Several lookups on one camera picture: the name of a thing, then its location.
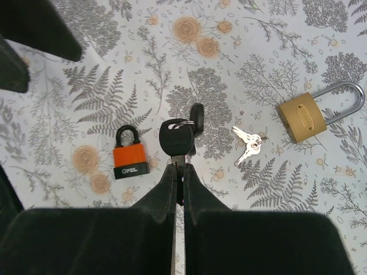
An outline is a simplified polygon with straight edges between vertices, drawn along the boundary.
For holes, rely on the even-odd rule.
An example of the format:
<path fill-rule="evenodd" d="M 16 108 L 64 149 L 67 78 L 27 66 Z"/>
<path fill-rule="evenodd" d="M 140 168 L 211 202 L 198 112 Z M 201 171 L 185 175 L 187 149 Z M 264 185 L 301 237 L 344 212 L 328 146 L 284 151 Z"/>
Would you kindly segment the black headed keys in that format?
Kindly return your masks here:
<path fill-rule="evenodd" d="M 204 131 L 204 105 L 195 103 L 189 119 L 170 119 L 161 124 L 159 143 L 177 170 L 177 203 L 184 204 L 184 168 L 186 157 L 196 154 L 194 140 Z"/>

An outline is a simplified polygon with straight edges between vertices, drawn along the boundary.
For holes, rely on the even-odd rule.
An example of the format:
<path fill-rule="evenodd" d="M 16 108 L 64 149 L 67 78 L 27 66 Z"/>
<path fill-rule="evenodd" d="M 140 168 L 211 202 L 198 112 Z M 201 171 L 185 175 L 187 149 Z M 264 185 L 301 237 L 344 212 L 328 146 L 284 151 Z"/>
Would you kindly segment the orange black padlock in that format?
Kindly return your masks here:
<path fill-rule="evenodd" d="M 129 146 L 123 146 L 122 134 L 131 131 L 134 139 Z M 116 147 L 113 150 L 115 179 L 130 178 L 148 174 L 149 163 L 143 144 L 140 142 L 139 134 L 132 125 L 121 126 L 116 133 Z"/>

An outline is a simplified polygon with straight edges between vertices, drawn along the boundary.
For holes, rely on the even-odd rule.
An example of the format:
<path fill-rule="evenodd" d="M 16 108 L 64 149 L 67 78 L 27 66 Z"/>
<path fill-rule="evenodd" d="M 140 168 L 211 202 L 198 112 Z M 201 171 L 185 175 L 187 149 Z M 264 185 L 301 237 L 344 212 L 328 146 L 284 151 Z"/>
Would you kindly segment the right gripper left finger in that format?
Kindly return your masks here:
<path fill-rule="evenodd" d="M 173 274 L 177 171 L 128 208 L 30 209 L 1 240 L 2 274 Z"/>

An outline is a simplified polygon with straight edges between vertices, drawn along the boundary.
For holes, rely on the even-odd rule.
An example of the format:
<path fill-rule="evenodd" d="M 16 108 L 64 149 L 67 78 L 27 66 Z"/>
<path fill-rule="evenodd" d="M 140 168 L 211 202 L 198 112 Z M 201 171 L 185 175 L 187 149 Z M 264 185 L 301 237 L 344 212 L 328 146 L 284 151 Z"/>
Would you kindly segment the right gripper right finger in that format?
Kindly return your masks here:
<path fill-rule="evenodd" d="M 318 213 L 238 211 L 183 175 L 187 274 L 352 274 L 331 220 Z"/>

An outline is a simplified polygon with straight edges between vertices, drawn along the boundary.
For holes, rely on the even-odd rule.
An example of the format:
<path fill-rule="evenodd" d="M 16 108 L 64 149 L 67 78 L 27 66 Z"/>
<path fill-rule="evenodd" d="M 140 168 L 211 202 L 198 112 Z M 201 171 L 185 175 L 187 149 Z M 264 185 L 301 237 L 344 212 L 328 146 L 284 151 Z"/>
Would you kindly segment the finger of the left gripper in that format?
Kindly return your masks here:
<path fill-rule="evenodd" d="M 81 45 L 50 1 L 1 1 L 1 35 L 70 61 L 81 59 Z"/>
<path fill-rule="evenodd" d="M 28 66 L 3 37 L 0 59 L 1 89 L 26 93 L 30 81 Z"/>

